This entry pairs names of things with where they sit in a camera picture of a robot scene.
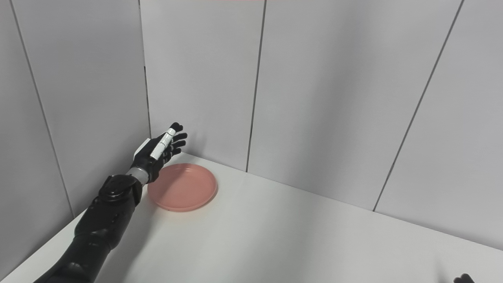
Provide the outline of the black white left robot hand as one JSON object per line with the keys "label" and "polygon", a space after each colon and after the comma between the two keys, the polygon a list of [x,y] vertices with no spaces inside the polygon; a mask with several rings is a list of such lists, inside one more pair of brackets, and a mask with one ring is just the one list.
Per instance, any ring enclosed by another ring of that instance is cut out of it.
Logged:
{"label": "black white left robot hand", "polygon": [[175,122],[158,137],[146,139],[136,150],[127,175],[135,177],[142,185],[156,181],[160,170],[185,146],[187,133],[183,128]]}

